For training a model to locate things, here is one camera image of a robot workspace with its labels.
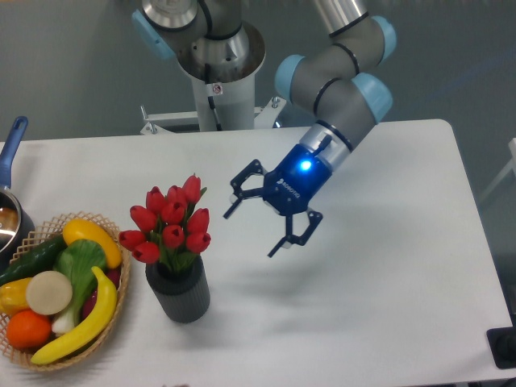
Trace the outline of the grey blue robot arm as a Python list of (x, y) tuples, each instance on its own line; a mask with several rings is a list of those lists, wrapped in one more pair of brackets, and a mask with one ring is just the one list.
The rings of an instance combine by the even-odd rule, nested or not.
[[(317, 1), (331, 44), (317, 56), (286, 57), (275, 88), (314, 124), (272, 171), (253, 161), (231, 182), (235, 204), (261, 198), (285, 219), (279, 248), (303, 245), (322, 220), (313, 196), (389, 112), (393, 97), (371, 73), (396, 48), (393, 26), (361, 1)], [(238, 1), (144, 1), (131, 21), (162, 59), (176, 58), (193, 86), (202, 131), (255, 126), (255, 75), (265, 58), (259, 31)]]

